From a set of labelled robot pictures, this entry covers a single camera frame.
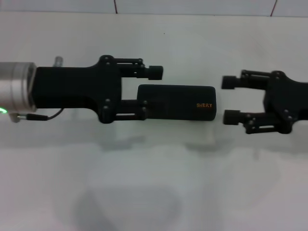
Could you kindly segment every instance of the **white table surface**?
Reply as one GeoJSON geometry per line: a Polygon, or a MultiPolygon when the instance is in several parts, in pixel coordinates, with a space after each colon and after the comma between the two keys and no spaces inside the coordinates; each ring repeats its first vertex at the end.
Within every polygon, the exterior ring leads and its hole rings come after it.
{"type": "Polygon", "coordinates": [[[308,81],[307,38],[308,18],[0,13],[0,62],[143,58],[164,78],[124,79],[123,98],[144,83],[214,86],[218,98],[214,122],[0,116],[0,231],[307,231],[307,126],[224,126],[224,109],[262,112],[264,93],[220,89],[242,69],[308,81]]]}

